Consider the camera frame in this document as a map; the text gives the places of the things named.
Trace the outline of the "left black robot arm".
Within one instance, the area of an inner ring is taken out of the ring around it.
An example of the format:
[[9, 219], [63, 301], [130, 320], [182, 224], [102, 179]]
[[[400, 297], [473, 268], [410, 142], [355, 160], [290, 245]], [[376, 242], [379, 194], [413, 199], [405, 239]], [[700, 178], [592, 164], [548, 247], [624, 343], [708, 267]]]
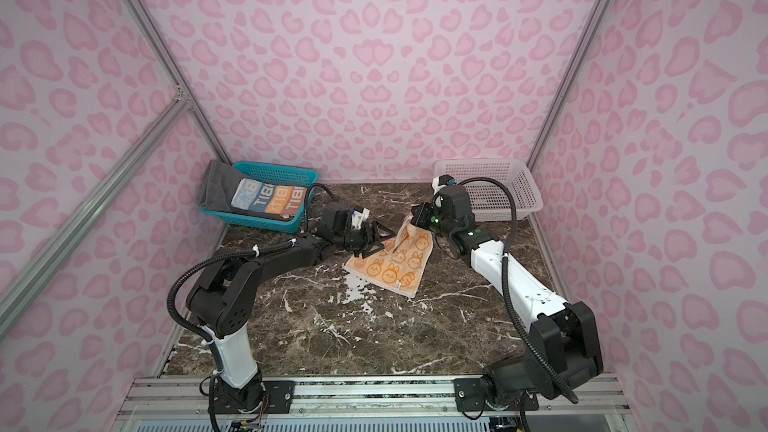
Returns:
[[250, 413], [267, 408], [269, 393], [247, 333], [259, 287], [337, 252], [368, 258], [397, 233], [368, 219], [365, 208], [326, 205], [316, 225], [276, 245], [224, 250], [184, 272], [166, 299], [171, 318], [202, 339], [215, 364], [208, 379], [208, 412]]

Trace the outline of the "aluminium post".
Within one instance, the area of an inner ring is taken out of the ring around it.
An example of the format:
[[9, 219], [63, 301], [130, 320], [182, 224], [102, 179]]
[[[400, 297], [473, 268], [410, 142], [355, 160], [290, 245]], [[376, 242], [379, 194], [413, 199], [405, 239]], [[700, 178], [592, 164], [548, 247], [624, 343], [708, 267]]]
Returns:
[[575, 43], [569, 61], [564, 69], [562, 78], [555, 91], [555, 95], [550, 102], [542, 127], [533, 144], [531, 154], [527, 160], [527, 167], [534, 171], [541, 161], [545, 152], [544, 149], [549, 137], [554, 131], [555, 125], [565, 108], [565, 104], [571, 91], [577, 84], [583, 66], [597, 41], [599, 33], [604, 26], [605, 21], [611, 13], [611, 9], [616, 0], [595, 0], [589, 14], [586, 16], [578, 40]]
[[178, 92], [178, 96], [191, 107], [191, 113], [200, 128], [203, 137], [215, 151], [216, 156], [222, 162], [232, 164], [231, 157], [214, 131], [211, 121], [206, 116], [197, 96], [192, 90], [190, 81], [184, 76], [177, 57], [172, 52], [169, 42], [163, 36], [161, 29], [152, 17], [144, 0], [122, 0], [133, 17], [148, 47], [158, 60], [172, 84]]

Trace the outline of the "teal plastic basket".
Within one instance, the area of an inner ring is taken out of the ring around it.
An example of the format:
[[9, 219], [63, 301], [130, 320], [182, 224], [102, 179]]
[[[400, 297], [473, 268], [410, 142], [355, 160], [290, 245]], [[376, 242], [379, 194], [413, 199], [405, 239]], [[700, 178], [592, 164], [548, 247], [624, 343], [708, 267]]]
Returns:
[[229, 225], [293, 234], [305, 217], [308, 188], [318, 179], [312, 169], [214, 160], [204, 172], [196, 203]]

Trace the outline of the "grey terry towel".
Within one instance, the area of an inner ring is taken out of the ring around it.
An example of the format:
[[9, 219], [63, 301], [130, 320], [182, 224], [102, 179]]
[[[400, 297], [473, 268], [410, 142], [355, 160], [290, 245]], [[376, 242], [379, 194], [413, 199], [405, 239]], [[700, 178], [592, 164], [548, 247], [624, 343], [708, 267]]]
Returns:
[[240, 182], [248, 176], [233, 166], [212, 160], [208, 163], [198, 189], [196, 204], [214, 212], [242, 213], [231, 204]]

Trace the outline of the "orange patterned towel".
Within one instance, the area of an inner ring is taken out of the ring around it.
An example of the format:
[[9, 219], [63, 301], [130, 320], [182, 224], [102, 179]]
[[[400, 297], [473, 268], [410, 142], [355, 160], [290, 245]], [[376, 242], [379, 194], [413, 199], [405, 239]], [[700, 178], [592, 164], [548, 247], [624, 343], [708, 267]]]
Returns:
[[364, 281], [407, 298], [414, 298], [433, 250], [433, 237], [411, 223], [408, 215], [384, 249], [368, 258], [350, 258], [343, 269]]

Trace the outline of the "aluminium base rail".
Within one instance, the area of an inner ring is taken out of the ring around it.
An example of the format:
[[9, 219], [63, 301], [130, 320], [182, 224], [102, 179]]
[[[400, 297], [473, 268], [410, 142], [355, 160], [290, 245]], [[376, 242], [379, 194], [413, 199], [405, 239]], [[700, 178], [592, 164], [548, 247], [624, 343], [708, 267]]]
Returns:
[[[462, 411], [473, 375], [276, 377], [277, 396], [267, 411], [218, 413], [223, 431], [514, 431], [515, 406]], [[208, 431], [208, 401], [197, 377], [138, 379], [124, 400], [115, 431]], [[637, 425], [618, 379], [604, 374], [582, 386], [579, 403], [536, 397], [527, 403], [534, 431], [635, 431]]]

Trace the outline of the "white plastic basket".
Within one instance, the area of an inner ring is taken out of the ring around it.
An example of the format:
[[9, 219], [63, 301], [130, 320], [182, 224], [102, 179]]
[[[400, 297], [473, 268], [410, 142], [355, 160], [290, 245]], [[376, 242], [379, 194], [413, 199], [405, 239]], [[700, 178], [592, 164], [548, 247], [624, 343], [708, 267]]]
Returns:
[[[532, 173], [518, 159], [438, 160], [434, 175], [450, 175], [456, 182], [486, 177], [502, 183], [515, 201], [516, 217], [523, 220], [543, 208], [543, 199]], [[477, 222], [501, 222], [511, 218], [511, 208], [504, 192], [487, 181], [466, 185]]]

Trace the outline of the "back right aluminium post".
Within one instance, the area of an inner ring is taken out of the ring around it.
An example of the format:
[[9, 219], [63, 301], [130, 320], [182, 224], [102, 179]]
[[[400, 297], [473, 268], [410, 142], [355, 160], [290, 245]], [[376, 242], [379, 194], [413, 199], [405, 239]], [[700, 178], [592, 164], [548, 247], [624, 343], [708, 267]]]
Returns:
[[562, 78], [555, 91], [555, 95], [550, 102], [542, 127], [533, 144], [531, 154], [527, 160], [527, 167], [534, 171], [541, 161], [545, 152], [544, 149], [549, 137], [554, 131], [555, 125], [565, 108], [565, 104], [571, 91], [577, 84], [583, 66], [597, 41], [599, 33], [604, 26], [605, 21], [611, 13], [611, 9], [616, 0], [595, 0], [589, 14], [586, 16], [578, 40], [575, 43], [569, 61], [564, 69]]

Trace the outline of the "back left aluminium post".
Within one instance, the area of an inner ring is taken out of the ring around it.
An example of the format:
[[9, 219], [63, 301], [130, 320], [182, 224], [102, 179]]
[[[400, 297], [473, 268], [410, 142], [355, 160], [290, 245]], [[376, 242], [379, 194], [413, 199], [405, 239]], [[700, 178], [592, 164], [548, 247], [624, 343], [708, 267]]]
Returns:
[[215, 151], [216, 156], [222, 162], [232, 164], [231, 157], [214, 131], [211, 121], [206, 116], [197, 96], [192, 90], [190, 81], [184, 76], [177, 57], [172, 52], [169, 42], [163, 36], [161, 29], [152, 17], [144, 0], [122, 0], [133, 17], [148, 47], [158, 60], [172, 84], [178, 92], [178, 96], [191, 107], [191, 113], [200, 128], [203, 137]]

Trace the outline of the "left aluminium frame strut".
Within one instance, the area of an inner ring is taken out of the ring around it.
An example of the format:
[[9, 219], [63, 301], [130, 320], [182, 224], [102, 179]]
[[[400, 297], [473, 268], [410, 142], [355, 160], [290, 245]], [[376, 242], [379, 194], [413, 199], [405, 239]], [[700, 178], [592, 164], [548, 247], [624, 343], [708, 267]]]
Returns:
[[172, 131], [176, 122], [188, 111], [188, 96], [181, 93], [83, 199], [63, 226], [40, 248], [39, 253], [25, 265], [19, 278], [1, 299], [2, 337], [8, 336], [51, 282], [63, 262], [83, 242], [146, 160]]

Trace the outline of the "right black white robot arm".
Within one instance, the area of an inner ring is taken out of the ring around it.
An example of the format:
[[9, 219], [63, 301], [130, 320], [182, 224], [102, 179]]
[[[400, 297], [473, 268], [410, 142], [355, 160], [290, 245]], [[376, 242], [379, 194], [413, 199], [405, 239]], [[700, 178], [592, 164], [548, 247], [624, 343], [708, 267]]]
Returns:
[[500, 239], [477, 223], [467, 190], [471, 180], [434, 179], [430, 201], [412, 209], [412, 224], [444, 239], [454, 254], [501, 295], [525, 352], [483, 368], [472, 385], [458, 386], [457, 407], [475, 419], [485, 410], [527, 409], [537, 397], [576, 404], [577, 388], [604, 371], [596, 316], [546, 287]]

